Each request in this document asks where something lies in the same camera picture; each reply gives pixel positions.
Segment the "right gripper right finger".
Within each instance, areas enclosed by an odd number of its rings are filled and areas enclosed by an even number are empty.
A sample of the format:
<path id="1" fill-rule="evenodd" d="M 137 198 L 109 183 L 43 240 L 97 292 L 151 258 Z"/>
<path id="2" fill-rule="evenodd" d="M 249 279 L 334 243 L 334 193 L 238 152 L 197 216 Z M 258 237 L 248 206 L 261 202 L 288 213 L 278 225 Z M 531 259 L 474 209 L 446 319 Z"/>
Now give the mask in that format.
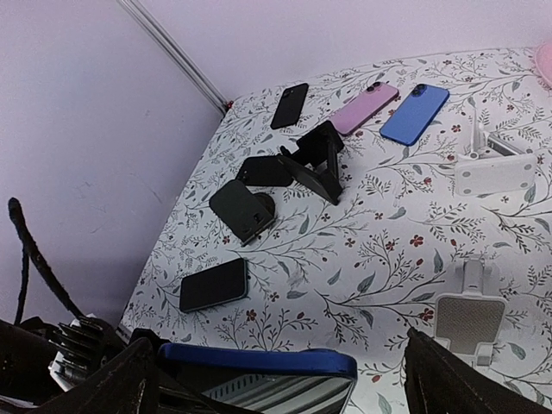
<path id="1" fill-rule="evenodd" d="M 411 328 L 405 349 L 405 396 L 410 413 L 546 413 L 544 406 L 488 379 Z"/>

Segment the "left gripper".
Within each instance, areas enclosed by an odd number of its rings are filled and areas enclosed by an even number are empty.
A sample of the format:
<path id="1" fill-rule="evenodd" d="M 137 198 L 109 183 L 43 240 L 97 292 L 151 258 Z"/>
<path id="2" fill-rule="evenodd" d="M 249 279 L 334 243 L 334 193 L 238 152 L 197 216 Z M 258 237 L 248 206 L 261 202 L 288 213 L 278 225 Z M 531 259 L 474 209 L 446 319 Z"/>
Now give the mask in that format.
<path id="1" fill-rule="evenodd" d="M 80 317 L 54 326 L 33 317 L 1 322 L 1 395 L 41 405 L 83 383 L 121 352 L 105 321 Z"/>

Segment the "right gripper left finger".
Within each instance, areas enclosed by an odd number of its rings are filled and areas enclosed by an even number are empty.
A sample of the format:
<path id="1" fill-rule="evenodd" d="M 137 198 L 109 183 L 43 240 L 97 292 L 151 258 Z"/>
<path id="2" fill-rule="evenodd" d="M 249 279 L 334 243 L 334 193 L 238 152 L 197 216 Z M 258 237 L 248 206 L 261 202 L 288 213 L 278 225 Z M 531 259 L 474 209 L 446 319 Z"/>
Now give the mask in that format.
<path id="1" fill-rule="evenodd" d="M 159 372 L 152 344 L 141 338 L 84 383 L 51 399 L 31 413 L 155 413 Z"/>

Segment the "white grey folding stand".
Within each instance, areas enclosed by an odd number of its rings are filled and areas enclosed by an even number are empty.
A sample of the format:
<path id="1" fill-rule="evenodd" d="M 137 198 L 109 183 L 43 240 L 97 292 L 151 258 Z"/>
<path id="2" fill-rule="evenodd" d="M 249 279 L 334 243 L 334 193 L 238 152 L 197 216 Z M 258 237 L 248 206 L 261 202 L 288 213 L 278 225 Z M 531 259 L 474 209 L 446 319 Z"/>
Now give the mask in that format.
<path id="1" fill-rule="evenodd" d="M 436 297 L 435 340 L 472 367 L 491 365 L 504 325 L 507 301 L 498 276 L 485 257 L 468 257 L 453 267 L 451 289 Z"/>

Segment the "black phone teal edge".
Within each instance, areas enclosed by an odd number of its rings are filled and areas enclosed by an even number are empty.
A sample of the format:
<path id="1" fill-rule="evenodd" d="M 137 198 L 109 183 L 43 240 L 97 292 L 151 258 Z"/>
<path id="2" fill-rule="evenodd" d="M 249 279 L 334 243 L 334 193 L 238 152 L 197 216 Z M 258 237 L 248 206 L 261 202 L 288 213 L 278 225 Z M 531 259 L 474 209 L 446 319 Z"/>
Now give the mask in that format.
<path id="1" fill-rule="evenodd" d="M 227 304 L 248 295 L 248 263 L 240 258 L 182 278 L 179 310 L 200 311 Z"/>

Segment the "black phone blue edge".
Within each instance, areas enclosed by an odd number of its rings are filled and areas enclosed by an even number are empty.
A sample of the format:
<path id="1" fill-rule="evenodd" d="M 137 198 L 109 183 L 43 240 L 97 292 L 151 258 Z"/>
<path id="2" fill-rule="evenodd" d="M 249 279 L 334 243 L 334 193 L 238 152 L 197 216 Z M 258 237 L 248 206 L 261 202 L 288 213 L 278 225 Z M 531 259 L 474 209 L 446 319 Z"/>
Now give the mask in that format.
<path id="1" fill-rule="evenodd" d="M 258 413 L 342 413 L 357 381 L 356 360 L 331 349 L 277 352 L 166 343 L 158 357 L 186 390 Z"/>

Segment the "dark grey phone stand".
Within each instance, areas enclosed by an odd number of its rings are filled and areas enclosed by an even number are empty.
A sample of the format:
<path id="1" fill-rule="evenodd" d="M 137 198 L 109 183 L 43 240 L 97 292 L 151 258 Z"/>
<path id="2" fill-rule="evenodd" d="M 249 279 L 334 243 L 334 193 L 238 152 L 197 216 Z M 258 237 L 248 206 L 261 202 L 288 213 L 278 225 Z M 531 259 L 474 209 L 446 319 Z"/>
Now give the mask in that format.
<path id="1" fill-rule="evenodd" d="M 240 180 L 232 179 L 209 201 L 215 215 L 248 245 L 275 221 L 275 202 L 264 192 L 252 193 Z"/>

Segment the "white flat folding stand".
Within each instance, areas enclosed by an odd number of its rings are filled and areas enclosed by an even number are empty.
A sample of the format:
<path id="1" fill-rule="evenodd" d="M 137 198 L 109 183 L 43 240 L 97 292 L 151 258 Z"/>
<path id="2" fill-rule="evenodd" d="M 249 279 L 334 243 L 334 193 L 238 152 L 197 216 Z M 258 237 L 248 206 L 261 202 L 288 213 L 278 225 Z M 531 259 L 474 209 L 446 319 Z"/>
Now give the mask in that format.
<path id="1" fill-rule="evenodd" d="M 455 192 L 481 196 L 528 190 L 534 185 L 537 157 L 486 130 L 473 113 L 469 142 L 456 156 Z"/>

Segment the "black folding phone stand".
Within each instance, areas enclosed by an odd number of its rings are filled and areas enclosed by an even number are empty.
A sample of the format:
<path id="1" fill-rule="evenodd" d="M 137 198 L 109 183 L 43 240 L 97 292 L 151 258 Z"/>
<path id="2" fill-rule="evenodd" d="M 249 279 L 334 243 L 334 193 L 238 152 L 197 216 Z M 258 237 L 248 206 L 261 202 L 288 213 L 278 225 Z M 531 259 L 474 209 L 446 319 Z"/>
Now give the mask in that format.
<path id="1" fill-rule="evenodd" d="M 299 184 L 338 205 L 343 189 L 339 182 L 337 155 L 344 144 L 333 123 L 322 122 L 299 138 L 296 145 L 298 149 L 293 153 L 284 146 L 280 148 L 279 163 Z"/>

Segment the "black phone far left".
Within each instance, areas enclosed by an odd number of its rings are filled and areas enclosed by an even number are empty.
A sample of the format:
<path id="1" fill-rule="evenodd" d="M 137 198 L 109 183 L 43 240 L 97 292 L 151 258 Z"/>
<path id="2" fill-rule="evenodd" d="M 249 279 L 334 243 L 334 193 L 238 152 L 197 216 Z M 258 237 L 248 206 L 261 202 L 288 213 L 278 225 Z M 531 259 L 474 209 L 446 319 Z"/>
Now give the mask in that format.
<path id="1" fill-rule="evenodd" d="M 292 175 L 272 155 L 246 158 L 236 178 L 246 186 L 287 187 L 293 182 Z"/>

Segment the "pink phone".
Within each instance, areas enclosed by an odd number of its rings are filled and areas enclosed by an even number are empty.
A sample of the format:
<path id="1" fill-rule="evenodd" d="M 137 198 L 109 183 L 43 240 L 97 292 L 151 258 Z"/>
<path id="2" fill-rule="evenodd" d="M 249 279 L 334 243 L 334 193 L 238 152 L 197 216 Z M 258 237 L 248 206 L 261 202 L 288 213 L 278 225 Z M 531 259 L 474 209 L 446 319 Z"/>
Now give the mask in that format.
<path id="1" fill-rule="evenodd" d="M 337 110 L 329 120 L 340 135 L 349 136 L 398 97 L 398 94 L 399 90 L 396 87 L 374 82 L 359 96 Z"/>

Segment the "small black phone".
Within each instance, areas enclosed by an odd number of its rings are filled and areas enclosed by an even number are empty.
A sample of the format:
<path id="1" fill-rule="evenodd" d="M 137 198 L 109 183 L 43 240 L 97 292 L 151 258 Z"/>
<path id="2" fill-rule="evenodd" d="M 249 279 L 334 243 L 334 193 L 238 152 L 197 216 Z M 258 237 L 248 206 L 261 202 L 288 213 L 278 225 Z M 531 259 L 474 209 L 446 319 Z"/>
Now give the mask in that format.
<path id="1" fill-rule="evenodd" d="M 270 124 L 271 129 L 282 129 L 298 122 L 308 90 L 309 85 L 302 83 L 283 91 Z"/>

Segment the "floral patterned table mat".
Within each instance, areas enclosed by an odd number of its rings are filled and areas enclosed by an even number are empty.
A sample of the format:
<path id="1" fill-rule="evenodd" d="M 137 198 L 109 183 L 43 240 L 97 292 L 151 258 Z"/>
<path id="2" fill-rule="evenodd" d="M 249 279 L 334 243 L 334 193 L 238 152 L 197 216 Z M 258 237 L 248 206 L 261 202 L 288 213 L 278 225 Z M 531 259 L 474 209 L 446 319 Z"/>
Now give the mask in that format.
<path id="1" fill-rule="evenodd" d="M 274 188 L 276 221 L 248 246 L 213 214 L 210 197 L 250 156 L 296 140 L 371 83 L 441 86 L 449 100 L 418 143 L 380 135 L 391 103 L 344 141 L 340 203 L 301 185 Z M 446 273 L 481 254 L 498 268 L 505 323 L 488 375 L 551 404 L 551 91 L 529 47 L 386 60 L 318 75 L 296 126 L 273 131 L 281 87 L 237 99 L 223 118 L 160 233 L 120 322 L 175 342 L 225 348 L 333 348 L 360 377 L 348 411 L 407 410 L 403 352 L 409 328 L 431 332 Z M 462 197 L 456 156 L 473 113 L 486 129 L 536 153 L 528 190 Z M 225 262 L 248 263 L 248 295 L 179 310 L 182 278 Z"/>

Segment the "pink plastic plate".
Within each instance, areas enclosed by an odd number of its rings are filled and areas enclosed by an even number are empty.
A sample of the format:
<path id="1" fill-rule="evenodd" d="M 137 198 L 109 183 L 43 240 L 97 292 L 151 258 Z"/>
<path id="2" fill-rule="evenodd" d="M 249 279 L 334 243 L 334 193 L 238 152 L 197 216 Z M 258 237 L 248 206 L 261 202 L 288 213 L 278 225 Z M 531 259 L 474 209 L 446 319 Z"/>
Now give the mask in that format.
<path id="1" fill-rule="evenodd" d="M 538 74 L 544 83 L 552 86 L 552 44 L 546 41 L 534 52 L 534 61 Z"/>

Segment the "left aluminium frame post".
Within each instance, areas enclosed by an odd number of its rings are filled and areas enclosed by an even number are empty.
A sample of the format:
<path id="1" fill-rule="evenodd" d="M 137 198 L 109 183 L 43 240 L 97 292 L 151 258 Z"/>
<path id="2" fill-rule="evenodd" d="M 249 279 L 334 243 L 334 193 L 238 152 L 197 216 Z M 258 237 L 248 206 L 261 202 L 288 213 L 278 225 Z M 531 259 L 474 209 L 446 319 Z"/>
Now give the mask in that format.
<path id="1" fill-rule="evenodd" d="M 228 112 L 228 100 L 145 6 L 135 0 L 118 0 L 117 3 L 161 48 L 207 101 L 224 116 Z"/>

